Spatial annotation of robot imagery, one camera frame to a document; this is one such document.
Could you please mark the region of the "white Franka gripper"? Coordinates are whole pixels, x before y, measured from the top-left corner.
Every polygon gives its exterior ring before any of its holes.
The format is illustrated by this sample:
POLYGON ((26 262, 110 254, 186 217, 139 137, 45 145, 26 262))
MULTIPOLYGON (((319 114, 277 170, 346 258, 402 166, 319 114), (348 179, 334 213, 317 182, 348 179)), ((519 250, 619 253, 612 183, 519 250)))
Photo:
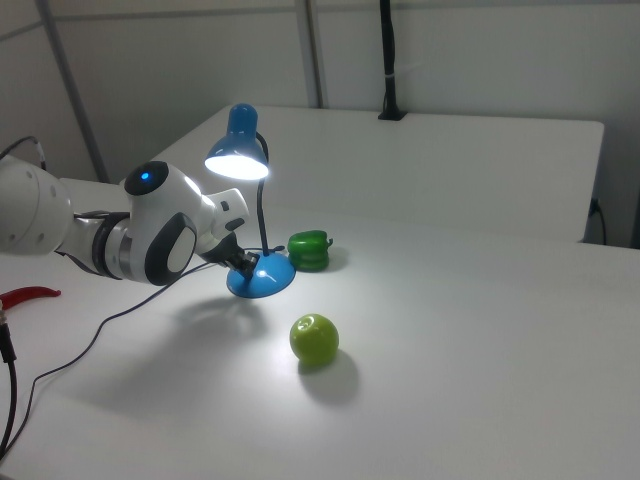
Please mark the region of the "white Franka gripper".
POLYGON ((209 263, 224 264, 242 278, 252 276, 259 256, 239 246, 235 231, 249 218, 241 192, 229 189, 202 197, 197 254, 209 263))

